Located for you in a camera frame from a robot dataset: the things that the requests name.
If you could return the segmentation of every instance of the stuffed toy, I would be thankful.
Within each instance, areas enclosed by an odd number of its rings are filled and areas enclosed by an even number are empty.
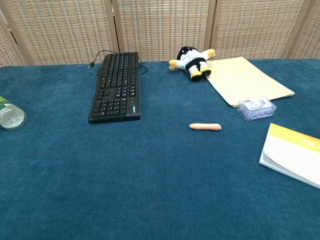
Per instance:
[[[184,46],[181,48],[176,60],[169,61],[169,69],[184,69],[190,75],[191,80],[198,81],[202,76],[205,77],[211,74],[207,60],[214,56],[214,49],[199,52],[192,46]]]

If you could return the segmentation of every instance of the paper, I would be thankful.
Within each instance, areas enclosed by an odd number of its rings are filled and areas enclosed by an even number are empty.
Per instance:
[[[320,139],[271,123],[259,163],[320,189]]]
[[[244,57],[208,61],[208,66],[211,68],[208,81],[233,107],[245,99],[266,97],[273,100],[295,94]]]

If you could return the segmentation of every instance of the folder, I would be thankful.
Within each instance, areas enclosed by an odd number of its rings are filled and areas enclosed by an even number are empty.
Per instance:
[[[271,123],[259,163],[320,189],[320,139]]]
[[[239,101],[266,97],[268,100],[289,97],[295,93],[263,73],[244,57],[208,61],[208,81],[231,106]]]

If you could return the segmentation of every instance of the black keyboard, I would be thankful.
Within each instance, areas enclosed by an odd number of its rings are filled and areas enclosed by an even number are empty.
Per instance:
[[[139,120],[139,58],[137,52],[104,57],[97,79],[89,123]]]

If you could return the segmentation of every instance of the keyboard cable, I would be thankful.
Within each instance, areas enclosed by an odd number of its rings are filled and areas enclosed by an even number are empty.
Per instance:
[[[99,52],[96,54],[94,60],[89,63],[88,69],[92,68],[92,67],[95,65],[95,61],[97,60],[97,57],[98,57],[99,53],[102,53],[102,52],[110,52],[110,53],[114,53],[114,54],[125,55],[125,53],[120,53],[120,52],[116,52],[116,51],[101,50],[101,51],[99,51]],[[128,68],[118,68],[118,69],[113,68],[112,70],[129,70],[129,69],[135,69],[135,68],[140,68],[140,70],[141,70],[142,68],[144,68],[145,71],[142,72],[142,73],[140,73],[139,75],[142,75],[142,74],[145,74],[146,72],[148,72],[148,68],[147,68],[146,66],[143,66],[143,65],[142,65],[142,61],[141,61],[141,58],[140,58],[139,56],[136,56],[135,54],[132,54],[132,53],[130,53],[130,55],[133,55],[133,56],[135,56],[135,57],[138,57],[138,59],[139,59],[139,61],[138,61],[138,62],[139,62],[139,65],[138,65],[138,66],[128,67]],[[101,68],[101,69],[96,73],[96,75],[99,76],[99,72],[100,72],[101,70],[109,70],[109,69],[110,69],[110,68]]]

